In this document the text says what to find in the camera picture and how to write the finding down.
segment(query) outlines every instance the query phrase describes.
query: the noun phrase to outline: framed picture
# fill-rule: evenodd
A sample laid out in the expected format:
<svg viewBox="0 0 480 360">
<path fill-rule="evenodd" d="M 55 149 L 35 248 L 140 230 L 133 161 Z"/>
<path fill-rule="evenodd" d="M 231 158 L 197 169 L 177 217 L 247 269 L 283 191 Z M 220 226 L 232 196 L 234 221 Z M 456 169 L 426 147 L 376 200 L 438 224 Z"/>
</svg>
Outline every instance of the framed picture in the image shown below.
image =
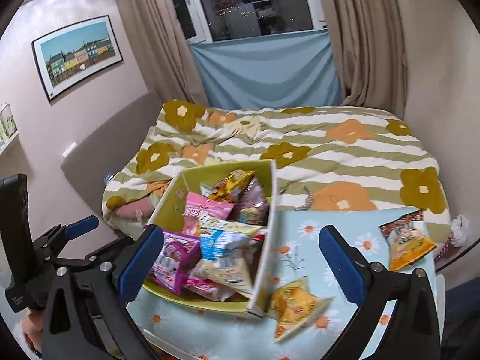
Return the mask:
<svg viewBox="0 0 480 360">
<path fill-rule="evenodd" d="M 109 16 L 80 21 L 32 42 L 49 102 L 79 81 L 123 60 Z"/>
</svg>

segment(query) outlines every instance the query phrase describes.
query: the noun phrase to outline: window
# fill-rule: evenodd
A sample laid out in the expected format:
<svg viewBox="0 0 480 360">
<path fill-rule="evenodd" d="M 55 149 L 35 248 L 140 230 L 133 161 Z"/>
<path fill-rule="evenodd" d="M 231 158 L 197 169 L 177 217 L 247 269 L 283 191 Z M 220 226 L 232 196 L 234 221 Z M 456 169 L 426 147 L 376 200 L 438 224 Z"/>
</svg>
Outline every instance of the window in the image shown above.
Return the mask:
<svg viewBox="0 0 480 360">
<path fill-rule="evenodd" d="M 173 0 L 190 43 L 324 28 L 320 0 Z"/>
</svg>

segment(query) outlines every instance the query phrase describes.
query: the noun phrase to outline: green box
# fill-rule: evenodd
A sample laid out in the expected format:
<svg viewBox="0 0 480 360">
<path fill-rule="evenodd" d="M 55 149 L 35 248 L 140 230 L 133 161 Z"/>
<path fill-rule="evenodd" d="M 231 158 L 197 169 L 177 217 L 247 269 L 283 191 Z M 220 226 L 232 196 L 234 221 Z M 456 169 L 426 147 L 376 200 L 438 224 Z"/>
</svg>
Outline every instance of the green box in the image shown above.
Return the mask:
<svg viewBox="0 0 480 360">
<path fill-rule="evenodd" d="M 180 233 L 183 229 L 183 211 L 185 210 L 185 201 L 188 192 L 200 194 L 201 183 L 213 186 L 236 169 L 255 171 L 255 175 L 262 185 L 263 192 L 267 197 L 270 197 L 270 214 L 267 222 L 267 236 L 263 242 L 251 299 L 249 299 L 249 301 L 227 300 L 225 302 L 214 302 L 190 293 L 189 291 L 184 291 L 182 297 L 179 297 L 155 283 L 150 277 L 143 284 L 145 289 L 159 297 L 184 306 L 203 310 L 228 312 L 232 314 L 249 313 L 258 317 L 263 317 L 271 285 L 269 282 L 271 267 L 268 260 L 275 236 L 274 219 L 278 190 L 277 179 L 275 178 L 275 171 L 277 169 L 275 161 L 258 160 L 223 162 L 215 165 L 184 169 L 180 171 L 170 183 L 169 188 L 160 200 L 160 203 L 152 214 L 148 224 L 158 225 L 164 230 Z"/>
</svg>

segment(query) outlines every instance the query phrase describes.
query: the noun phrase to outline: shelf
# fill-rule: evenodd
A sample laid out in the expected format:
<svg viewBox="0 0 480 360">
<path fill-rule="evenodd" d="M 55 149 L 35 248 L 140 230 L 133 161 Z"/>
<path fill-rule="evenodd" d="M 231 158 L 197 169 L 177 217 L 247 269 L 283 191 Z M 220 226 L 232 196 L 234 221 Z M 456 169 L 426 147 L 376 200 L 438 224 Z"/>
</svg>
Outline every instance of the shelf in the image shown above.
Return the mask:
<svg viewBox="0 0 480 360">
<path fill-rule="evenodd" d="M 18 130 L 5 142 L 5 144 L 0 149 L 0 156 L 4 155 L 13 145 L 18 142 Z"/>
</svg>

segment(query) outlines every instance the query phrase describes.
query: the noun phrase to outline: light blue tray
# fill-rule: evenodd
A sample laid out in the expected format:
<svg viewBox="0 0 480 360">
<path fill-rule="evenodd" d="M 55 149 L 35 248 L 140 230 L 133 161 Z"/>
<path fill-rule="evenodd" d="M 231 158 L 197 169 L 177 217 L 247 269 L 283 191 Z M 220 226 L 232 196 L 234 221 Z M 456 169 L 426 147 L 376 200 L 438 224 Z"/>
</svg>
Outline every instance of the light blue tray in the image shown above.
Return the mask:
<svg viewBox="0 0 480 360">
<path fill-rule="evenodd" d="M 388 245 L 378 226 L 415 210 L 402 207 L 356 212 L 278 211 L 275 221 L 279 226 L 278 236 L 271 251 L 274 258 L 272 283 L 279 287 L 308 276 L 312 294 L 335 297 L 325 314 L 328 321 L 322 319 L 280 343 L 273 341 L 277 323 L 270 318 L 251 321 L 215 312 L 197 313 L 144 289 L 128 306 L 128 311 L 140 327 L 183 352 L 208 360 L 321 359 L 354 314 L 356 305 L 349 303 L 339 289 L 318 248 L 318 232 L 323 226 L 334 225 L 368 261 L 379 261 L 388 267 Z M 433 256 L 427 255 L 403 272 L 417 267 L 426 270 L 436 296 Z M 387 303 L 361 358 L 370 356 L 378 347 L 394 305 L 395 301 Z"/>
</svg>

